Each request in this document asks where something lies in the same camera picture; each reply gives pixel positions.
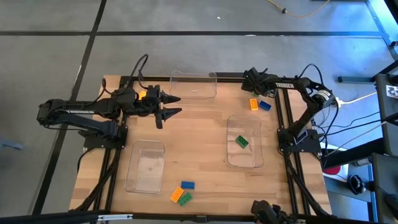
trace wooden table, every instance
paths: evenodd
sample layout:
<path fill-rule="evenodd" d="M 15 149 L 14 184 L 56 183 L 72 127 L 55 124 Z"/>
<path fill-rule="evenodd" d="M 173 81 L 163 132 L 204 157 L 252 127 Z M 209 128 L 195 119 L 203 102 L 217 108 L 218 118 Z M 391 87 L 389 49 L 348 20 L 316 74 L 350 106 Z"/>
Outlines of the wooden table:
<path fill-rule="evenodd" d="M 119 86 L 120 76 L 107 75 L 107 89 Z M 141 88 L 135 83 L 134 89 Z M 168 82 L 143 82 L 144 85 L 160 84 L 169 89 Z M 294 119 L 306 109 L 296 91 L 289 93 Z M 262 98 L 271 104 L 270 111 L 251 111 L 251 93 L 241 90 L 240 83 L 218 83 L 217 96 L 211 106 L 180 106 L 183 110 L 168 119 L 163 129 L 156 129 L 154 117 L 130 117 L 126 147 L 119 162 L 114 188 L 112 212 L 162 213 L 195 215 L 251 215 L 253 200 L 276 203 L 291 213 L 289 190 L 283 157 L 277 152 L 276 130 L 279 127 L 275 99 Z M 260 118 L 262 155 L 264 165 L 259 168 L 238 168 L 226 164 L 226 125 L 232 114 L 251 115 Z M 158 194 L 139 194 L 125 191 L 127 170 L 132 145 L 140 139 L 158 140 L 165 144 L 165 162 L 161 190 Z M 89 195 L 98 182 L 104 149 L 95 149 L 81 161 L 70 208 L 76 208 Z M 331 212 L 319 161 L 311 154 L 301 153 L 305 183 L 320 205 Z M 195 182 L 193 199 L 184 207 L 170 200 L 170 196 L 182 180 Z M 104 188 L 100 208 L 104 207 L 107 194 Z M 298 207 L 302 213 L 300 191 L 296 186 Z"/>

